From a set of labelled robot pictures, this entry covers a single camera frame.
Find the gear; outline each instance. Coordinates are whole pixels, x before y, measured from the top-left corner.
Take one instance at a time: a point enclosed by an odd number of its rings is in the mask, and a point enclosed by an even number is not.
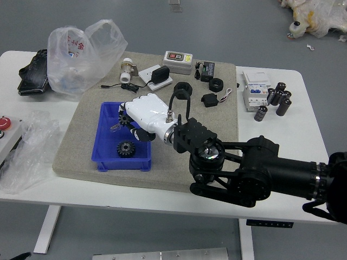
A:
[[[117,146],[117,153],[122,158],[133,157],[135,154],[135,144],[131,141],[122,141]]]
[[[126,124],[129,124],[130,122],[132,122],[133,120],[131,119],[130,116],[126,115],[126,114],[123,114],[123,115],[119,115],[119,123],[122,125],[122,126],[125,126]]]

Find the red button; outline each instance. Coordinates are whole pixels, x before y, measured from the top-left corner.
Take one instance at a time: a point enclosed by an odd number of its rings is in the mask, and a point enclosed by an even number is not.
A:
[[[11,126],[11,120],[9,118],[0,118],[0,130],[6,130]]]

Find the floor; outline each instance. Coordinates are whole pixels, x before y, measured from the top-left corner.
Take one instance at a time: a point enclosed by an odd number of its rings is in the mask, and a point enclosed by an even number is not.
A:
[[[338,41],[339,31],[289,40],[292,11],[276,0],[182,0],[181,5],[182,12],[170,12],[167,0],[2,0],[0,54],[38,51],[47,47],[56,28],[84,30],[111,18],[128,41],[128,51],[163,55],[178,50],[200,60],[299,71],[328,155],[347,150],[347,43]],[[0,203],[1,259],[33,250],[47,207]],[[295,223],[292,229],[252,231],[256,260],[345,259],[347,254],[347,227],[342,224]],[[227,247],[229,259],[241,259],[237,233],[234,219],[64,207],[48,254],[31,259],[212,247]]]

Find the blue plastic bin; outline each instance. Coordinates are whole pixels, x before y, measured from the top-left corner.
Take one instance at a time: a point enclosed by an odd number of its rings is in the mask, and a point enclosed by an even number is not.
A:
[[[100,118],[95,137],[92,161],[98,164],[98,171],[151,169],[151,143],[138,141],[126,127],[113,132],[111,126],[118,123],[118,108],[121,102],[104,102],[100,108]],[[135,144],[135,154],[131,158],[121,158],[117,153],[118,143],[129,140]]]

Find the white plastic bag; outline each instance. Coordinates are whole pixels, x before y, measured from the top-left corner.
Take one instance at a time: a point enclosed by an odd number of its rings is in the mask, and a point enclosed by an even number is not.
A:
[[[54,177],[52,163],[62,135],[47,111],[33,111],[22,121],[22,140],[0,169],[0,190],[18,194]]]
[[[54,30],[48,38],[47,75],[59,93],[80,95],[99,82],[123,54],[127,42],[112,20],[84,32],[76,27]]]
[[[347,0],[280,0],[281,6],[293,9],[296,23],[289,27],[291,37],[304,33],[325,36],[330,29],[347,33]]]

